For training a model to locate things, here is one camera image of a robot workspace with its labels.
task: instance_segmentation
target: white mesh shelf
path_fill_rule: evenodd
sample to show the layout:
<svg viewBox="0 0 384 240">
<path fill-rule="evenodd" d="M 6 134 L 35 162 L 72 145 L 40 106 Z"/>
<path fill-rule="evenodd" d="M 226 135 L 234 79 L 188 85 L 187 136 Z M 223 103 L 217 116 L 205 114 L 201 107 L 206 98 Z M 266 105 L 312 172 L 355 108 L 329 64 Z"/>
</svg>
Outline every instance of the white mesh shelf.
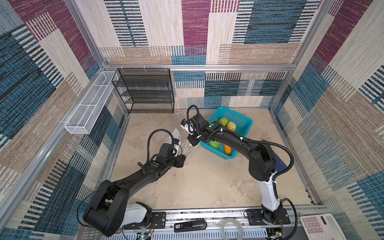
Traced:
<svg viewBox="0 0 384 240">
<path fill-rule="evenodd" d="M 113 89 L 115 72 L 102 72 L 65 124 L 70 134 L 89 134 Z"/>
</svg>

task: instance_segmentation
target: white calculator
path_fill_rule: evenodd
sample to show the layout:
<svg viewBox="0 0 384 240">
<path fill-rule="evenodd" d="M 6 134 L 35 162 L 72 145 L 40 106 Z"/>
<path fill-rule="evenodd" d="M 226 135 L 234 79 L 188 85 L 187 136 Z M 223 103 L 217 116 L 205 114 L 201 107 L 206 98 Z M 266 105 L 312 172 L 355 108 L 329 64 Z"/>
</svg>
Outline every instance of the white calculator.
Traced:
<svg viewBox="0 0 384 240">
<path fill-rule="evenodd" d="M 300 221 L 309 240 L 346 240 L 332 214 L 303 216 Z"/>
</svg>

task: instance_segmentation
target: black wire shelf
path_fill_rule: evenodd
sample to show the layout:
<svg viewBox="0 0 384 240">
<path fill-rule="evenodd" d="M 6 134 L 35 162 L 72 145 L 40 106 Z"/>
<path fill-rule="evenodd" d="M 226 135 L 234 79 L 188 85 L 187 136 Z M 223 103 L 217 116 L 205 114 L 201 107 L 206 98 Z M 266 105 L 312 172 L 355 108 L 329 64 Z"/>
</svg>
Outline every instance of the black wire shelf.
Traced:
<svg viewBox="0 0 384 240">
<path fill-rule="evenodd" d="M 167 68 L 119 68 L 112 81 L 129 113 L 173 113 L 170 70 Z"/>
</svg>

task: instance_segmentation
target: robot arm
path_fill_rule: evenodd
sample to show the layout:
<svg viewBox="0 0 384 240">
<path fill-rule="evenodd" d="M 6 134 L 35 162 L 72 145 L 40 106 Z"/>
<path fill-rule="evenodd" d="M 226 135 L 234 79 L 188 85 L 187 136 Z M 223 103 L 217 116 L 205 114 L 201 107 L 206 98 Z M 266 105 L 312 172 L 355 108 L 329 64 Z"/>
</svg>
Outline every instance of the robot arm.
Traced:
<svg viewBox="0 0 384 240">
<path fill-rule="evenodd" d="M 292 153 L 280 144 L 267 141 L 254 141 L 227 129 L 219 122 L 213 121 L 209 123 L 199 113 L 199 109 L 195 105 L 188 108 L 187 118 L 189 118 L 189 110 L 192 107 L 196 108 L 197 114 L 191 119 L 181 121 L 181 127 L 190 134 L 187 137 L 189 142 L 195 146 L 200 141 L 217 141 L 243 154 L 249 160 L 249 173 L 257 180 L 260 187 L 263 200 L 263 221 L 266 224 L 278 222 L 279 215 L 283 210 L 283 205 L 277 194 L 275 179 L 278 175 L 292 168 L 294 163 Z M 271 145 L 283 148 L 291 158 L 289 166 L 278 173 L 276 173 L 276 159 Z"/>
<path fill-rule="evenodd" d="M 147 227 L 152 209 L 140 202 L 127 206 L 128 199 L 145 185 L 157 181 L 171 167 L 183 167 L 185 156 L 175 154 L 175 146 L 164 143 L 155 160 L 151 159 L 144 165 L 138 163 L 141 170 L 115 182 L 103 181 L 88 204 L 83 220 L 107 237 L 122 224 L 139 222 L 140 226 Z"/>
</svg>

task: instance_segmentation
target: mounting plate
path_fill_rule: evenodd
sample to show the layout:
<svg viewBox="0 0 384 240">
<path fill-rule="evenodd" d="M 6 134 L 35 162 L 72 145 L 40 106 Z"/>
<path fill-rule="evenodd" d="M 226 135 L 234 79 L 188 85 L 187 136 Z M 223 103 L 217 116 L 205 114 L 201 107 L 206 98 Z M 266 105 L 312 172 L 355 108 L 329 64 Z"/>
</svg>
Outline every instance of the mounting plate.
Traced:
<svg viewBox="0 0 384 240">
<path fill-rule="evenodd" d="M 247 209 L 246 210 L 249 225 L 251 225 L 251 226 L 267 225 L 263 221 L 263 215 L 261 213 L 261 210 L 262 210 L 261 208 L 260 209 Z M 285 209 L 283 209 L 283 211 L 281 211 L 279 217 L 280 217 L 283 224 L 291 224 L 291 220 L 289 219 L 289 216 L 288 216 L 287 211 Z"/>
<path fill-rule="evenodd" d="M 166 227 L 166 212 L 152 212 L 152 218 L 155 219 L 155 229 L 165 228 Z M 153 222 L 149 224 L 146 229 L 150 229 L 152 227 Z M 137 223 L 131 223 L 123 226 L 124 230 L 135 230 L 141 229 L 137 226 Z"/>
</svg>

